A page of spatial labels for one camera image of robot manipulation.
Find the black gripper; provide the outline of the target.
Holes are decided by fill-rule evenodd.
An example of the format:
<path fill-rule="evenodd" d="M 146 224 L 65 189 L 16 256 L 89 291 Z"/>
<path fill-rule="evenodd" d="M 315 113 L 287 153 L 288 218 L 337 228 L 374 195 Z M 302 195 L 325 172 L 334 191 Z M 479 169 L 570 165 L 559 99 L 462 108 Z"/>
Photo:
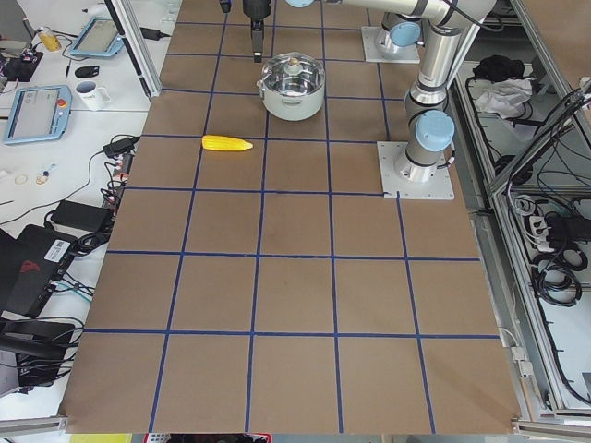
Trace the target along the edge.
<path fill-rule="evenodd" d="M 250 20 L 253 60 L 262 62 L 264 48 L 264 21 L 271 14 L 271 0 L 243 0 L 243 12 Z"/>

